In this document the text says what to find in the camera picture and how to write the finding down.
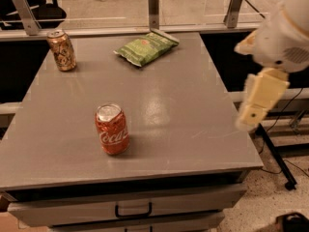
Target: chip bag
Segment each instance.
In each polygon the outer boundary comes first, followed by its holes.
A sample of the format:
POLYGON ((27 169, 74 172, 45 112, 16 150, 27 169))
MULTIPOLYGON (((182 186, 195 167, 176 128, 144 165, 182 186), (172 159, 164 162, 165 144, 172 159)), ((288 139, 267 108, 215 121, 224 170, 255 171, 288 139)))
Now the chip bag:
POLYGON ((151 29, 151 33, 127 43, 114 52, 133 65, 143 67, 179 43, 180 41, 175 37, 160 30, 151 29))

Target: drawer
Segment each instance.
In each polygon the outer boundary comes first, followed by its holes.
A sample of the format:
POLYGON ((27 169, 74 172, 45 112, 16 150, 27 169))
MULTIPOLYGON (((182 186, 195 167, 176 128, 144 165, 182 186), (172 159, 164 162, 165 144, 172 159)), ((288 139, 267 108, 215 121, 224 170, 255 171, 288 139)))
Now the drawer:
POLYGON ((223 210, 233 207, 244 193, 243 184, 175 188, 72 199, 16 202, 10 204, 8 211, 29 226, 51 226, 223 210))
POLYGON ((202 232, 216 228, 223 213, 198 213, 140 220, 96 222, 50 228, 49 232, 202 232))

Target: glass panel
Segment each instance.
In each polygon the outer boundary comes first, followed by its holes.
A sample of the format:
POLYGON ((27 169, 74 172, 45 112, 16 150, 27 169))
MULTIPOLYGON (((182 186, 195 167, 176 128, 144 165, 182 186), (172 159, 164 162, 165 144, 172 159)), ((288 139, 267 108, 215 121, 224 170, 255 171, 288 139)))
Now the glass panel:
POLYGON ((148 0, 61 0, 65 29, 148 25, 148 0))
MULTIPOLYGON (((243 0, 239 23, 261 22, 280 0, 243 0)), ((196 25, 223 24, 230 0, 161 0, 161 24, 196 25)))
MULTIPOLYGON (((58 20, 61 22, 59 27, 64 29, 148 26, 148 0, 57 0, 58 6, 67 15, 66 18, 61 16, 63 13, 55 5, 55 0, 46 0, 46 3, 42 0, 28 0, 28 3, 40 24, 48 22, 50 25, 51 21, 58 20)), ((4 1, 0 3, 1 13, 6 4, 4 1)), ((3 17, 3 20, 9 22, 12 18, 3 17)), ((56 24, 48 28, 57 27, 59 23, 56 24)), ((16 24, 13 29, 22 28, 21 23, 18 27, 15 26, 16 24)))
POLYGON ((283 0, 243 0, 239 23, 261 22, 283 0))
MULTIPOLYGON (((59 25, 64 29, 148 27, 148 0, 57 1, 67 14, 59 25)), ((160 25, 167 26, 223 25, 230 4, 230 0, 159 1, 160 25)), ((280 1, 243 0, 239 11, 239 26, 248 22, 260 23, 280 1)), ((47 0, 48 6, 52 3, 52 0, 47 0)))

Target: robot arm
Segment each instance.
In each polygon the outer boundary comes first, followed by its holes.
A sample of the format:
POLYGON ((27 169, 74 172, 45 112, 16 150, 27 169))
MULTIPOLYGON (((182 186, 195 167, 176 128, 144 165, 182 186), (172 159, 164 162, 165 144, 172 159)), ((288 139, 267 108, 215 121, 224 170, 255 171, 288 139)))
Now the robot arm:
POLYGON ((252 131, 289 87, 289 73, 309 66, 309 0, 285 0, 238 43, 235 52, 252 54, 264 68, 248 75, 236 126, 252 131))

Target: gray table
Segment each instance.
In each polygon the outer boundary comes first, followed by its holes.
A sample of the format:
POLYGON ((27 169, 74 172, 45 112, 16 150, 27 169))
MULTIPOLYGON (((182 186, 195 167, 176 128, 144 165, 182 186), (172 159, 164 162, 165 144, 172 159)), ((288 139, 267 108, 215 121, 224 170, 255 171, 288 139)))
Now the gray table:
POLYGON ((72 72, 49 52, 1 142, 0 191, 261 168, 199 34, 174 36, 180 45, 140 70, 113 53, 136 36, 72 40, 72 72), (106 102, 127 118, 130 147, 116 157, 94 124, 106 102))

